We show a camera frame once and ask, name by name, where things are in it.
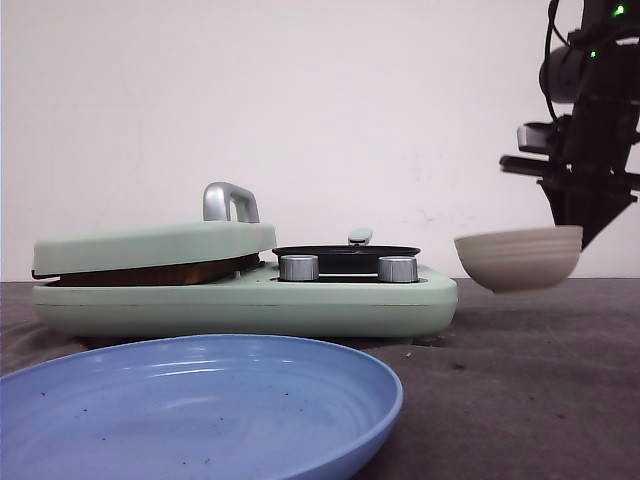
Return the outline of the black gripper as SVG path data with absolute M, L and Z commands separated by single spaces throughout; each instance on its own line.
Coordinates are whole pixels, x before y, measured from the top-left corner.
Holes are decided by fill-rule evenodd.
M 639 175 L 626 171 L 639 106 L 633 102 L 582 97 L 569 114 L 558 115 L 545 97 L 552 121 L 564 134 L 563 144 L 544 159 L 504 155 L 506 173 L 536 177 L 556 226 L 580 226 L 581 249 L 588 245 L 638 197 Z

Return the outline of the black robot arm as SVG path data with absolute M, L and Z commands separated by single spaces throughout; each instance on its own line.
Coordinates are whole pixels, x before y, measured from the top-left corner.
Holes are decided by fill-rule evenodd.
M 508 173 L 533 176 L 558 226 L 580 226 L 588 246 L 636 202 L 639 176 L 627 171 L 639 142 L 639 4 L 586 1 L 581 25 L 557 48 L 544 47 L 539 85 L 548 123 L 517 130 L 520 155 L 504 155 Z

